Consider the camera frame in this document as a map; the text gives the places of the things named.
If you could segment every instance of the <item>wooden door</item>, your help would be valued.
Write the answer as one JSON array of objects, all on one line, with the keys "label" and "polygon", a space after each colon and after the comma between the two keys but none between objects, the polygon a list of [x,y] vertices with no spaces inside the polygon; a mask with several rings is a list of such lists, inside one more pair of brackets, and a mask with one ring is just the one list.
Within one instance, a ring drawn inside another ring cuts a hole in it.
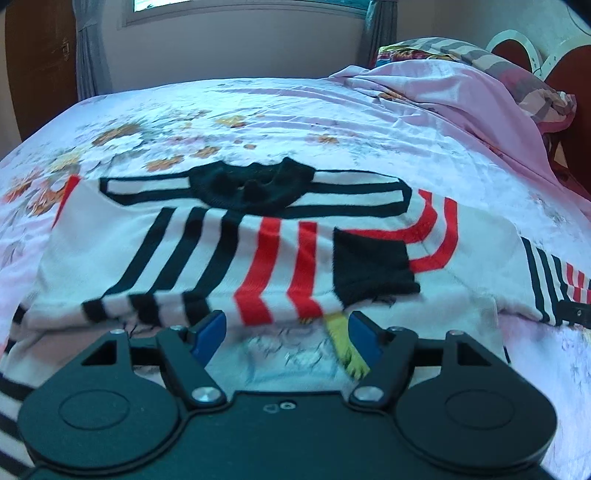
[{"label": "wooden door", "polygon": [[6,10],[6,61],[25,140],[77,102],[72,0],[12,0]]}]

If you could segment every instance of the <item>black collar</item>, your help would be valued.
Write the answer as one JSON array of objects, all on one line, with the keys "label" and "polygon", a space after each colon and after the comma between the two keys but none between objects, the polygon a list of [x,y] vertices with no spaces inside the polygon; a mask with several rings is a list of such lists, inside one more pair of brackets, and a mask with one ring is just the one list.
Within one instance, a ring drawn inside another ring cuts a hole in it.
[{"label": "black collar", "polygon": [[217,161],[187,173],[193,194],[214,208],[273,215],[309,189],[315,169],[289,157],[275,165],[234,167]]}]

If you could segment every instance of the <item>sweater sleeve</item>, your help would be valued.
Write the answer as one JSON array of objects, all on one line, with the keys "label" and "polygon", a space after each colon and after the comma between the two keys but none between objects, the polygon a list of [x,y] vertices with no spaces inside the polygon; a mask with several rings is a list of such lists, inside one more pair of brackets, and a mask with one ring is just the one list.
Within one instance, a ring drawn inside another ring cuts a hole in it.
[{"label": "sweater sleeve", "polygon": [[521,238],[540,321],[560,326],[575,323],[591,328],[591,278],[570,263]]},{"label": "sweater sleeve", "polygon": [[445,269],[499,311],[591,328],[591,278],[537,248],[508,220],[459,205],[458,244]]}]

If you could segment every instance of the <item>red stripe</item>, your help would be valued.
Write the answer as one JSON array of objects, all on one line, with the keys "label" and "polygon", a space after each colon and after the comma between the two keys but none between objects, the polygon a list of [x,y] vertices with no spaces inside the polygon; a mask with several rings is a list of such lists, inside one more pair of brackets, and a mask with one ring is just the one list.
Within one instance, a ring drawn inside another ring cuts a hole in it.
[{"label": "red stripe", "polygon": [[320,305],[312,298],[316,276],[316,240],[317,224],[299,222],[294,276],[287,289],[287,296],[294,303],[298,317],[301,319],[322,316]]},{"label": "red stripe", "polygon": [[272,323],[273,317],[261,298],[267,287],[279,253],[281,219],[264,217],[258,232],[252,264],[242,285],[234,293],[245,325]]},{"label": "red stripe", "polygon": [[61,211],[64,209],[64,205],[67,202],[67,199],[69,198],[70,194],[76,188],[76,185],[78,185],[80,183],[80,180],[81,180],[81,178],[78,175],[70,175],[70,178],[66,182],[66,188],[64,190],[64,196],[61,198],[60,206],[57,208],[56,219],[53,220],[53,225],[51,226],[51,228],[54,228],[55,227],[55,225],[57,223],[57,220],[58,220],[58,218],[61,215]]},{"label": "red stripe", "polygon": [[432,255],[417,258],[410,261],[410,268],[415,273],[439,270],[447,265],[456,251],[457,233],[457,203],[452,199],[445,198],[443,203],[443,215],[446,220],[446,231],[443,242]]},{"label": "red stripe", "polygon": [[566,283],[574,287],[573,266],[568,262],[566,264]]},{"label": "red stripe", "polygon": [[433,208],[433,194],[419,190],[418,194],[425,199],[425,208],[414,225],[400,230],[347,230],[349,233],[367,236],[378,240],[402,240],[406,244],[423,242],[431,233],[437,222],[437,212]]},{"label": "red stripe", "polygon": [[566,281],[569,285],[574,287],[573,301],[581,301],[581,289],[574,285],[574,268],[570,263],[566,264]]}]

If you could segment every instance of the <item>window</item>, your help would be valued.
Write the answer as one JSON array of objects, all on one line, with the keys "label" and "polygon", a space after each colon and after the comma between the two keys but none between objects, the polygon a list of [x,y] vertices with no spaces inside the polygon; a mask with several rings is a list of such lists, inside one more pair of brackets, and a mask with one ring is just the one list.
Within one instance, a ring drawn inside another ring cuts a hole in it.
[{"label": "window", "polygon": [[125,25],[229,9],[297,9],[364,17],[369,0],[127,0]]},{"label": "window", "polygon": [[134,0],[134,12],[140,12],[148,8],[161,7],[163,5],[179,4],[190,0]]}]

